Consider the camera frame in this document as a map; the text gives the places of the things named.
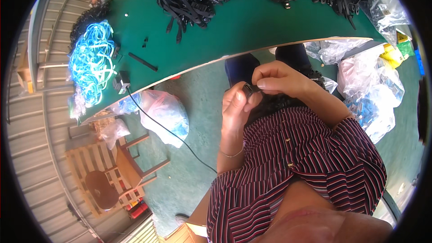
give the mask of concrete floor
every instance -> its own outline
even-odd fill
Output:
[[[262,64],[274,60],[274,55],[267,50],[254,52],[253,55]],[[310,61],[323,76],[336,80],[336,65],[321,67],[319,61]],[[397,204],[404,208],[412,193],[410,184],[419,172],[423,153],[423,146],[418,142],[416,117],[420,74],[415,58],[403,62],[397,70],[405,87],[405,95],[402,104],[394,109],[395,128],[376,147],[386,164],[387,189]],[[221,101],[228,88],[223,60],[185,73],[178,80],[168,80],[155,86],[156,90],[167,91],[181,100],[190,125],[186,142],[202,161],[213,168],[216,167],[220,140]],[[147,132],[140,123],[139,115],[124,115],[122,118],[131,132],[131,135],[126,136],[128,141]],[[195,159],[186,146],[177,149],[165,145],[153,132],[150,132],[149,139],[130,151],[133,156],[137,151],[140,153],[136,162],[143,170],[166,158],[171,160],[170,164],[156,172],[157,180],[144,187],[144,199],[155,214],[156,230],[159,235],[167,236],[177,227],[174,216],[177,213],[192,213],[207,192],[215,174]],[[399,192],[402,183],[405,187]],[[375,216],[386,217],[383,205],[380,204],[377,208]]]

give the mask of bracelet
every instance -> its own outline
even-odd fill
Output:
[[[239,153],[237,153],[237,154],[235,154],[235,155],[232,155],[232,156],[229,156],[229,155],[225,154],[222,150],[220,150],[220,153],[222,153],[222,155],[224,155],[225,157],[232,158],[232,157],[237,156],[237,155],[240,154],[241,152],[243,152],[243,149],[244,149],[244,148],[245,148],[245,144],[243,144],[243,146],[241,147],[241,150],[240,150]]]

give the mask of green table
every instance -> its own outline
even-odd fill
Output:
[[[132,91],[143,90],[224,56],[287,43],[332,36],[385,41],[364,13],[354,17],[357,27],[354,30],[348,20],[335,14],[328,5],[311,0],[291,1],[288,10],[270,0],[231,0],[216,6],[215,11],[207,29],[188,26],[181,43],[176,44],[177,25],[174,23],[170,34],[165,33],[170,16],[162,12],[156,0],[113,0],[108,21],[123,55],[114,62],[117,71],[128,71]],[[142,48],[145,37],[149,38],[148,43]],[[158,72],[129,57],[129,52],[157,66]],[[108,86],[102,101],[88,108],[81,122],[125,97],[127,94],[118,95]]]

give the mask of metal wall panel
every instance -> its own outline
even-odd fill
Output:
[[[89,2],[86,0],[50,0],[40,35],[39,62],[44,62],[46,58],[49,61],[68,60],[71,27],[87,9]],[[30,17],[19,36],[15,66],[20,60],[22,46],[28,39],[29,22]],[[66,81],[68,75],[67,67],[46,68],[45,86],[70,84]],[[38,83],[38,88],[42,86],[43,83]],[[96,234],[107,242],[118,236],[116,232],[123,232],[132,221],[124,210],[95,219],[73,180],[64,155],[69,142],[68,127],[77,125],[68,114],[67,99],[72,94],[72,88],[28,94],[19,85],[17,74],[12,74],[10,125],[7,130],[14,169],[27,203],[52,242],[97,242],[69,211],[69,200],[64,188],[70,192],[74,203]],[[79,128],[78,132],[84,134],[88,130],[86,126]]]

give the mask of striped shirt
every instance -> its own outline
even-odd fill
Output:
[[[245,129],[245,164],[212,183],[210,242],[249,242],[269,227],[291,178],[339,211],[372,215],[384,191],[384,163],[355,119],[335,131],[307,107],[289,107]]]

